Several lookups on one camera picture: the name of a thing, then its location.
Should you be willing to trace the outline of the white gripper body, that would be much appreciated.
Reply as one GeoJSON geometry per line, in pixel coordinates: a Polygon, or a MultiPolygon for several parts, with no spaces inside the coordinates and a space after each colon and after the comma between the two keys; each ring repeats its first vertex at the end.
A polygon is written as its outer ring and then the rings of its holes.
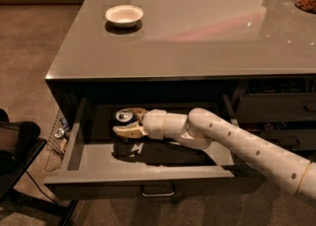
{"type": "Polygon", "coordinates": [[[162,140],[164,138],[164,122],[166,111],[149,111],[142,120],[142,126],[146,135],[151,139],[162,140]]]}

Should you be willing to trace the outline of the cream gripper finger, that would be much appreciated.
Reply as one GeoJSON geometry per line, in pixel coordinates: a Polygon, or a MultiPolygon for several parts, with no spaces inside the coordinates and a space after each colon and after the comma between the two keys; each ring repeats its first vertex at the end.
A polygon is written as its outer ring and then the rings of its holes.
{"type": "Polygon", "coordinates": [[[143,122],[145,115],[148,113],[148,110],[144,108],[129,108],[128,111],[131,112],[131,118],[128,122],[137,122],[138,124],[143,122]]]}
{"type": "Polygon", "coordinates": [[[119,137],[132,139],[141,138],[146,135],[144,128],[138,123],[132,123],[127,126],[115,126],[113,131],[119,137]]]}

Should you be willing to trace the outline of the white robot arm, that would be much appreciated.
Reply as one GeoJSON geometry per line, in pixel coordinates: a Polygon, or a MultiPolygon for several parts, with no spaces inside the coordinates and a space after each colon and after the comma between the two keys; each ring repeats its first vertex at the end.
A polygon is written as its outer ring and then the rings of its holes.
{"type": "Polygon", "coordinates": [[[164,110],[123,109],[114,133],[123,138],[172,139],[204,150],[215,141],[295,197],[316,201],[316,163],[233,125],[201,108],[187,114],[164,110]]]}

